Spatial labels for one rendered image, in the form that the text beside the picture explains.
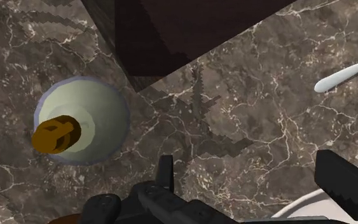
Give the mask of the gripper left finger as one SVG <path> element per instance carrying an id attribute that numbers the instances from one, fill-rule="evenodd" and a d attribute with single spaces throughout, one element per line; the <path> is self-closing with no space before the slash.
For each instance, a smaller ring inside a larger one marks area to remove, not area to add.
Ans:
<path id="1" fill-rule="evenodd" d="M 189 202 L 174 193 L 173 156 L 162 155 L 156 178 L 137 183 L 121 200 L 113 193 L 95 195 L 85 205 L 79 224 L 238 224 L 200 200 Z"/>

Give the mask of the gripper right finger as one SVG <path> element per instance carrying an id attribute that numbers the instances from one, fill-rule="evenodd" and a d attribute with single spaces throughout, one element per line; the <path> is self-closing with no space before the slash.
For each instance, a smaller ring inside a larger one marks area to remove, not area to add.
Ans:
<path id="1" fill-rule="evenodd" d="M 358 221 L 358 167 L 331 150 L 319 150 L 314 180 L 351 218 Z"/>

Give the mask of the white plate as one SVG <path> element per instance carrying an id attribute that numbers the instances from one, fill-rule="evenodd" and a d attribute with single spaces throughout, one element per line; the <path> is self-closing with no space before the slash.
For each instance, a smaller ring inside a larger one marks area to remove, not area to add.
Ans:
<path id="1" fill-rule="evenodd" d="M 325 216 L 349 224 L 358 224 L 322 189 L 308 193 L 273 215 L 274 218 L 291 218 L 298 216 Z"/>

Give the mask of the brown round object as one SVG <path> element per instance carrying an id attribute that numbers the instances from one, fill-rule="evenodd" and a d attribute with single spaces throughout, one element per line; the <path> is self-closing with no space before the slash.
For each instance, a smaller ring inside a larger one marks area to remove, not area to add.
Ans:
<path id="1" fill-rule="evenodd" d="M 81 214 L 70 214 L 56 218 L 47 224 L 78 224 L 78 220 L 81 218 Z"/>

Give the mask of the white utensil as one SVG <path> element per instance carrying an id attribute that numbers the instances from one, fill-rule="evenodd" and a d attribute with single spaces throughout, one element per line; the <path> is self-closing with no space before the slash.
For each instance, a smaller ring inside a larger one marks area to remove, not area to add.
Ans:
<path id="1" fill-rule="evenodd" d="M 326 92 L 356 74 L 358 74 L 358 63 L 319 80 L 314 86 L 314 91 L 317 93 Z"/>

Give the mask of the pale bottle with gold cap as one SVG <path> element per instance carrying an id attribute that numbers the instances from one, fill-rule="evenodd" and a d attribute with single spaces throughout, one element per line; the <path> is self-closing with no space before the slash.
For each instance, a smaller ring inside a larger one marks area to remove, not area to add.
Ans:
<path id="1" fill-rule="evenodd" d="M 128 134 L 130 112 L 120 92 L 90 76 L 75 76 L 50 87 L 40 98 L 34 129 L 61 115 L 81 127 L 76 143 L 50 157 L 67 165 L 92 165 L 118 151 Z"/>

